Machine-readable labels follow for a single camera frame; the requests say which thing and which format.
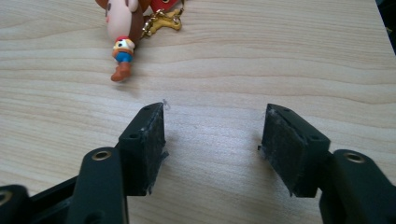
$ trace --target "wood grain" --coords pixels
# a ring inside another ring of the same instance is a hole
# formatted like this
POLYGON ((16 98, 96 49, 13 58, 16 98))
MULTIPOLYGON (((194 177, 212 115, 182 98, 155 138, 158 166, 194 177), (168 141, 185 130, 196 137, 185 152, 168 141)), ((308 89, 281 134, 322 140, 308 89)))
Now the wood grain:
POLYGON ((180 32, 135 51, 113 83, 94 1, 0 1, 0 186, 31 195, 114 146, 163 99, 170 157, 131 223, 320 223, 318 197, 290 198, 257 152, 268 103, 370 156, 396 184, 396 60, 372 0, 188 1, 180 32))

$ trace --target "figurine leg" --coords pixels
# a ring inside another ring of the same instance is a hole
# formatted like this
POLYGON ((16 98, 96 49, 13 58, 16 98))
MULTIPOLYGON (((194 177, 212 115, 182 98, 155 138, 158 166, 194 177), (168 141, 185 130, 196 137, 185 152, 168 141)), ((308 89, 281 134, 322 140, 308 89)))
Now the figurine leg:
POLYGON ((123 81, 125 78, 131 76, 131 64, 120 63, 116 68, 116 72, 111 76, 112 81, 123 81))

